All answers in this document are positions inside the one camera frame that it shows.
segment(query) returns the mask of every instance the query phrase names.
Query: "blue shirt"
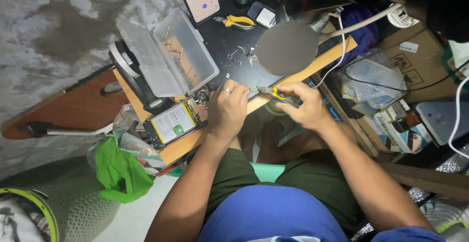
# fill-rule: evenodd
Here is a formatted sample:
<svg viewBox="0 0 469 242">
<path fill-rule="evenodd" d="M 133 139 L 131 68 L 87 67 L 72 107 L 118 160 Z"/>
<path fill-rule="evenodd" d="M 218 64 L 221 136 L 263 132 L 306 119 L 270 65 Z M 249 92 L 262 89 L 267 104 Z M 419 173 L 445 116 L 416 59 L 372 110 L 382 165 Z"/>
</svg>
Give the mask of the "blue shirt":
<svg viewBox="0 0 469 242">
<path fill-rule="evenodd" d="M 280 186 L 241 188 L 213 212 L 198 242 L 269 241 L 347 242 L 334 216 L 305 191 Z M 381 232 L 372 242 L 444 242 L 429 230 L 403 227 Z"/>
</svg>

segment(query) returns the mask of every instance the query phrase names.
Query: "disassembled smartphone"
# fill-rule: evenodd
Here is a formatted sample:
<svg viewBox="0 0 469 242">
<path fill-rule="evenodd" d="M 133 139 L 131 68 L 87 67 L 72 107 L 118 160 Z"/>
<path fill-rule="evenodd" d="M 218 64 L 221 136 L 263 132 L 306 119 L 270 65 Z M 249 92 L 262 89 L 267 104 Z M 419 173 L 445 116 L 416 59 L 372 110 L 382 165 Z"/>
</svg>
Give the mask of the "disassembled smartphone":
<svg viewBox="0 0 469 242">
<path fill-rule="evenodd" d="M 163 113 L 144 121 L 152 145 L 161 150 L 169 143 L 207 124 L 208 94 L 200 91 Z"/>
</svg>

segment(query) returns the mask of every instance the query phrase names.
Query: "black cable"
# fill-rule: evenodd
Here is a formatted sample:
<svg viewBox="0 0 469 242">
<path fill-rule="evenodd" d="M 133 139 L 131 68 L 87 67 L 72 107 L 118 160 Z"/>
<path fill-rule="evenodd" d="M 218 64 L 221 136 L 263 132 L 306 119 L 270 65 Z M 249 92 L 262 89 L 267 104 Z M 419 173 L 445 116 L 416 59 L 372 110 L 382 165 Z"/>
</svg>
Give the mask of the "black cable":
<svg viewBox="0 0 469 242">
<path fill-rule="evenodd" d="M 375 55 L 375 54 L 378 54 L 378 53 L 380 53 L 380 52 L 383 52 L 383 51 L 385 51 L 385 50 L 388 50 L 388 49 L 390 49 L 390 48 L 392 48 L 392 47 L 395 47 L 395 46 L 397 46 L 397 45 L 400 45 L 400 44 L 402 44 L 402 42 L 405 42 L 405 41 L 410 40 L 411 38 L 415 37 L 416 35 L 419 35 L 420 33 L 424 32 L 425 30 L 426 30 L 426 28 L 423 28 L 423 29 L 419 30 L 418 32 L 416 32 L 415 34 L 413 34 L 412 36 L 410 36 L 410 37 L 408 37 L 408 38 L 406 38 L 406 39 L 404 39 L 404 40 L 402 40 L 402 41 L 399 41 L 399 42 L 397 42 L 397 43 L 395 43 L 395 44 L 393 44 L 393 45 L 391 45 L 391 46 L 389 46 L 389 47 L 386 47 L 386 48 L 384 48 L 383 50 L 379 50 L 379 51 L 372 52 L 372 53 L 370 53 L 370 54 L 368 54 L 368 55 L 366 55 L 366 56 L 364 56 L 364 57 L 361 57 L 360 59 L 358 59 L 358 60 L 356 60 L 356 61 L 353 61 L 352 63 L 350 63 L 350 64 L 348 64 L 348 65 L 345 65 L 345 67 L 344 67 L 344 74 L 345 74 L 345 76 L 347 76 L 347 77 L 348 77 L 349 79 L 351 79 L 351 80 L 354 80 L 354 81 L 357 81 L 357 82 L 361 82 L 361 83 L 367 83 L 367 84 L 371 84 L 371 85 L 376 85 L 376 86 L 380 86 L 380 87 L 384 87 L 384 88 L 388 88 L 388 89 L 392 89 L 392 90 L 396 90 L 396 91 L 401 91 L 401 92 L 412 92 L 412 91 L 423 90 L 423 89 L 426 89 L 426 88 L 435 86 L 435 85 L 437 85 L 437 84 L 439 84 L 439 83 L 442 83 L 443 81 L 445 81 L 445 80 L 448 79 L 449 77 L 453 76 L 455 73 L 457 73 L 460 69 L 462 69 L 464 66 L 466 66 L 466 65 L 469 63 L 469 60 L 467 60 L 467 61 L 466 61 L 465 63 L 463 63 L 461 66 L 459 66 L 458 68 L 456 68 L 455 71 L 450 72 L 446 77 L 442 78 L 441 80 L 439 80 L 439 81 L 437 81 L 437 82 L 435 82 L 435 83 L 429 84 L 429 85 L 424 86 L 424 87 L 416 88 L 416 89 L 410 89 L 410 90 L 403 90 L 403 89 L 398 89 L 398 88 L 394 88 L 394 87 L 389 87 L 389 86 L 381 85 L 381 84 L 377 84 L 377 83 L 372 83 L 372 82 L 357 80 L 357 79 L 355 79 L 355 78 L 350 77 L 350 75 L 348 75 L 348 73 L 347 73 L 347 68 L 350 67 L 351 65 L 353 65 L 353 64 L 355 64 L 355 63 L 357 63 L 357 62 L 359 62 L 359 61 L 361 61 L 361 60 L 364 60 L 364 59 L 366 59 L 366 58 L 369 58 L 370 56 L 373 56 L 373 55 Z"/>
</svg>

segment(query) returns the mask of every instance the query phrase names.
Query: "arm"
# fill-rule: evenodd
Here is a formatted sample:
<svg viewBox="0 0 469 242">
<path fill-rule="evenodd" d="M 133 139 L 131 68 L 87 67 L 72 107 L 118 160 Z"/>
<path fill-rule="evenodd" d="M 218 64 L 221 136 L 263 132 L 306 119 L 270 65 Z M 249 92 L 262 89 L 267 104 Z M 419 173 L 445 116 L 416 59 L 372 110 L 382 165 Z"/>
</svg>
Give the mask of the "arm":
<svg viewBox="0 0 469 242">
<path fill-rule="evenodd" d="M 303 83 L 282 84 L 278 89 L 300 96 L 304 103 L 299 109 L 283 103 L 276 106 L 304 128 L 316 131 L 329 145 L 358 204 L 375 229 L 417 226 L 433 231 L 404 189 L 343 133 L 323 107 L 318 91 Z"/>
<path fill-rule="evenodd" d="M 158 209 L 146 242 L 197 239 L 218 164 L 246 118 L 249 89 L 232 80 L 224 87 L 231 94 L 219 87 L 210 95 L 209 133 Z"/>
</svg>

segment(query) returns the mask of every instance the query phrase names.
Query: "pliers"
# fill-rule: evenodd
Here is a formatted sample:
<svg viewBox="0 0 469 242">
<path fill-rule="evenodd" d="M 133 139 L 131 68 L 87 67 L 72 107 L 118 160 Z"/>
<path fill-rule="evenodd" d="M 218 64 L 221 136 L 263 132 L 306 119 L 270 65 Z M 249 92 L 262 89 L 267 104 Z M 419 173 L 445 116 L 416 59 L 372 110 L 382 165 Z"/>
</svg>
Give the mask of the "pliers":
<svg viewBox="0 0 469 242">
<path fill-rule="evenodd" d="M 299 108 L 300 105 L 294 103 L 294 102 L 291 102 L 290 100 L 288 100 L 286 97 L 288 96 L 296 96 L 295 94 L 293 93 L 285 93 L 285 92 L 281 92 L 279 90 L 277 90 L 277 87 L 259 87 L 258 89 L 262 94 L 266 94 L 266 95 L 270 95 L 270 97 L 274 100 L 274 101 L 277 101 L 277 102 L 282 102 L 282 103 L 287 103 L 289 105 L 291 105 L 292 107 L 295 107 L 295 108 Z"/>
<path fill-rule="evenodd" d="M 232 16 L 232 15 L 229 15 L 226 18 L 214 17 L 213 20 L 215 20 L 217 22 L 220 22 L 220 23 L 223 23 L 225 25 L 225 27 L 234 26 L 235 28 L 241 29 L 241 30 L 244 30 L 244 31 L 251 30 L 251 29 L 254 28 L 254 21 L 252 21 L 249 17 L 235 17 L 235 16 Z M 242 24 L 238 24 L 236 22 L 243 22 L 243 23 L 247 23 L 249 25 L 242 25 Z"/>
</svg>

